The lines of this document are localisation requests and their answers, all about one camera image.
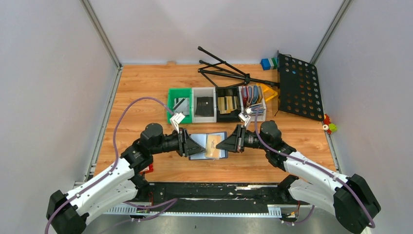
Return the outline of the blue card holder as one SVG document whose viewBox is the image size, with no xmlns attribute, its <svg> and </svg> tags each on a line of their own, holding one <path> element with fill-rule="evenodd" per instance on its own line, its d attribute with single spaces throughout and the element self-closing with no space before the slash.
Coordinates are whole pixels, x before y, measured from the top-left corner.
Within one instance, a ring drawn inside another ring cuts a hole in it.
<svg viewBox="0 0 413 234">
<path fill-rule="evenodd" d="M 204 133 L 204 134 L 192 134 L 190 137 L 193 139 L 195 142 L 203 146 L 205 149 L 207 149 L 207 140 L 209 136 L 217 136 L 219 142 L 224 140 L 227 137 L 227 132 L 216 132 L 216 133 Z M 189 157 L 189 160 L 215 160 L 215 159 L 224 159 L 228 158 L 228 151 L 226 150 L 219 150 L 219 157 L 210 157 L 207 156 L 207 153 L 198 153 L 195 155 L 192 155 Z"/>
</svg>

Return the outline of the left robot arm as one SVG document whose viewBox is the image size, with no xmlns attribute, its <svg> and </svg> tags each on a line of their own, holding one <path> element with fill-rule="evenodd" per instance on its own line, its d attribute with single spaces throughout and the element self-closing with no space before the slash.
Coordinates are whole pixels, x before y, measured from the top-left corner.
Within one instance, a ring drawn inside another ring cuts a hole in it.
<svg viewBox="0 0 413 234">
<path fill-rule="evenodd" d="M 149 183 L 142 171 L 153 163 L 153 156 L 175 151 L 192 156 L 206 149 L 190 138 L 185 128 L 163 133 L 163 127 L 151 123 L 107 169 L 66 193 L 54 192 L 49 199 L 45 233 L 53 227 L 58 234 L 80 234 L 98 216 L 110 208 L 146 194 Z"/>
</svg>

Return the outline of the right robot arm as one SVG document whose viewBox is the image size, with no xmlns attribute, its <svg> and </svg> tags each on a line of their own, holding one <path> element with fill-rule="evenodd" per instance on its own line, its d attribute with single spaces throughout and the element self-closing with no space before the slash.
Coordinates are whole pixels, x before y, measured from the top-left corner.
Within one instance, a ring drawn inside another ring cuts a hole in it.
<svg viewBox="0 0 413 234">
<path fill-rule="evenodd" d="M 264 150 L 273 167 L 290 174 L 282 183 L 294 200 L 331 213 L 353 234 L 376 227 L 374 217 L 381 206 L 365 178 L 347 176 L 310 160 L 282 139 L 275 121 L 262 122 L 254 132 L 238 124 L 233 134 L 216 147 L 234 153 L 242 153 L 245 148 Z"/>
</svg>

